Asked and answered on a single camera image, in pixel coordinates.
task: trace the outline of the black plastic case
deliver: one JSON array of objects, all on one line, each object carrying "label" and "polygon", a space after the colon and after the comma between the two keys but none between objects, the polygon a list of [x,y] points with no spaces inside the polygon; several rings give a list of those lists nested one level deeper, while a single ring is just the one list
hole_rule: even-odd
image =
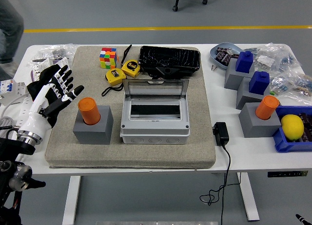
[{"label": "black plastic case", "polygon": [[138,63],[153,78],[181,79],[200,68],[200,52],[178,48],[142,46]]}]

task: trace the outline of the orange cup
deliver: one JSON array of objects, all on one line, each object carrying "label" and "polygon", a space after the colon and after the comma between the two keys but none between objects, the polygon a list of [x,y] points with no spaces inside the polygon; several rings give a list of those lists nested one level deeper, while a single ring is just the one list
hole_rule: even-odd
[{"label": "orange cup", "polygon": [[85,97],[80,100],[78,103],[78,108],[82,115],[83,121],[87,125],[94,125],[101,119],[96,101],[91,97]]},{"label": "orange cup", "polygon": [[255,115],[259,119],[267,120],[278,107],[279,101],[272,95],[265,96],[255,110]]}]

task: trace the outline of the table leg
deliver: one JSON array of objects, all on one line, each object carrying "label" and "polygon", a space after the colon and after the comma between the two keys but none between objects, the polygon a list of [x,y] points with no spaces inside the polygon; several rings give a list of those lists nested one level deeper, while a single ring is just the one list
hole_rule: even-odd
[{"label": "table leg", "polygon": [[71,176],[67,192],[67,199],[62,225],[73,225],[79,194],[81,176]]},{"label": "table leg", "polygon": [[252,187],[250,185],[249,177],[247,172],[241,173],[241,181],[240,181],[240,190],[242,192],[245,210],[247,214],[248,221],[258,221],[259,214],[257,210],[257,206],[254,201],[254,194]]}]

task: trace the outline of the blue cube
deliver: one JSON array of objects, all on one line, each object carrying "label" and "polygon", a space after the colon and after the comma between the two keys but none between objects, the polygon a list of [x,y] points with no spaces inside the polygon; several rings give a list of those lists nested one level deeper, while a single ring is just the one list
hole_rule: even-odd
[{"label": "blue cube", "polygon": [[249,82],[249,92],[263,95],[270,83],[270,75],[267,72],[255,72]]},{"label": "blue cube", "polygon": [[239,57],[236,61],[235,71],[241,73],[249,73],[254,61],[254,56],[250,51],[242,51],[239,53]]}]

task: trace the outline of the gray plastic box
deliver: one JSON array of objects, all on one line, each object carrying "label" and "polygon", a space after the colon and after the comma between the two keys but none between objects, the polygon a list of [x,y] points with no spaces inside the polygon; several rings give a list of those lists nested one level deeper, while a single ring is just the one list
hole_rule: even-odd
[{"label": "gray plastic box", "polygon": [[224,88],[226,89],[238,90],[243,78],[252,78],[254,74],[254,63],[252,64],[249,73],[241,73],[235,71],[236,62],[237,58],[231,58],[228,69],[225,72]]},{"label": "gray plastic box", "polygon": [[238,115],[244,137],[271,137],[281,126],[276,112],[268,120],[259,119],[255,115],[259,104],[260,102],[246,103]]},{"label": "gray plastic box", "polygon": [[110,106],[97,106],[101,119],[94,125],[84,123],[78,110],[73,132],[80,144],[109,145],[113,129],[113,115]]},{"label": "gray plastic box", "polygon": [[245,103],[248,102],[261,102],[264,96],[267,96],[270,94],[270,87],[268,86],[264,94],[254,94],[249,92],[249,82],[251,78],[243,78],[242,82],[240,83],[240,86],[237,90],[237,96],[236,96],[236,109],[243,109]]},{"label": "gray plastic box", "polygon": [[190,121],[188,80],[123,81],[120,137],[125,144],[186,144]]}]

